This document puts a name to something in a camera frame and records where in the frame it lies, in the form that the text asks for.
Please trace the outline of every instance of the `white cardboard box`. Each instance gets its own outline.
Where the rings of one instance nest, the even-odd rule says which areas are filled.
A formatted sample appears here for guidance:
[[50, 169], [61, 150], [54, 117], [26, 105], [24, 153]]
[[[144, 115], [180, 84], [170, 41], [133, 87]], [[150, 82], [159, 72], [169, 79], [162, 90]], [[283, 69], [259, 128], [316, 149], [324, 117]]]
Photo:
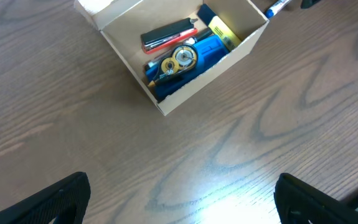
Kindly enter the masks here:
[[[206, 3], [242, 40], [212, 68], [160, 102], [147, 87], [144, 64], [163, 51], [146, 55], [140, 35], [187, 17], [197, 18]], [[159, 110], [167, 115], [226, 69], [250, 53], [269, 20], [250, 0], [75, 0], [75, 7], [96, 27]], [[199, 31], [206, 25], [198, 20]]]

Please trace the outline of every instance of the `box flap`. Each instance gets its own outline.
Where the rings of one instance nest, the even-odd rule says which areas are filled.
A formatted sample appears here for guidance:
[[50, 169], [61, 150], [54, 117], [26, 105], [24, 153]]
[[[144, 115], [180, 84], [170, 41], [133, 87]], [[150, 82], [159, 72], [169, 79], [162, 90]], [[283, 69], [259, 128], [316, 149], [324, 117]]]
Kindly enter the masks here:
[[102, 30], [143, 0], [75, 0], [75, 8], [96, 29]]

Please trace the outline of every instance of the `yellow label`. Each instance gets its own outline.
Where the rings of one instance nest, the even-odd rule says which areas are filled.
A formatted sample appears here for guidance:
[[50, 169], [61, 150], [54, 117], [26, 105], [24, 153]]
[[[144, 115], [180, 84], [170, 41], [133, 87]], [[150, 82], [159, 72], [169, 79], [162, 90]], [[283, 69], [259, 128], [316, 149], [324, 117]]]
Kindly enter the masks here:
[[208, 26], [212, 29], [214, 34], [218, 35], [224, 46], [226, 46], [229, 51], [232, 51], [234, 48], [241, 44], [241, 40], [218, 16], [215, 16]]

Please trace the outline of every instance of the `wooden table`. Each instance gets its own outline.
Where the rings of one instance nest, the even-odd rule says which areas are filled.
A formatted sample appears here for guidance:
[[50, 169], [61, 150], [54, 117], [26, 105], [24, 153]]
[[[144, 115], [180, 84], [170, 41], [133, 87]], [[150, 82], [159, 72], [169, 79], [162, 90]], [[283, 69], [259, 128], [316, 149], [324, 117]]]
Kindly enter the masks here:
[[72, 0], [0, 0], [0, 210], [75, 171], [92, 187], [84, 223], [278, 223], [282, 172], [346, 198], [358, 1], [279, 13], [165, 118]]

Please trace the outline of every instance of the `blue marker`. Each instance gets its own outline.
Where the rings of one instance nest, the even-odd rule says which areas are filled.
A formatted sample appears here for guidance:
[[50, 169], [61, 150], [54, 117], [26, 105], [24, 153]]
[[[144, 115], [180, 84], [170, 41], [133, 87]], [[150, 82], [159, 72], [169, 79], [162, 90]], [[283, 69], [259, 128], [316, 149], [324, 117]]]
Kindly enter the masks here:
[[274, 5], [267, 9], [265, 15], [267, 18], [275, 16], [280, 10], [282, 10], [291, 0], [278, 0]]

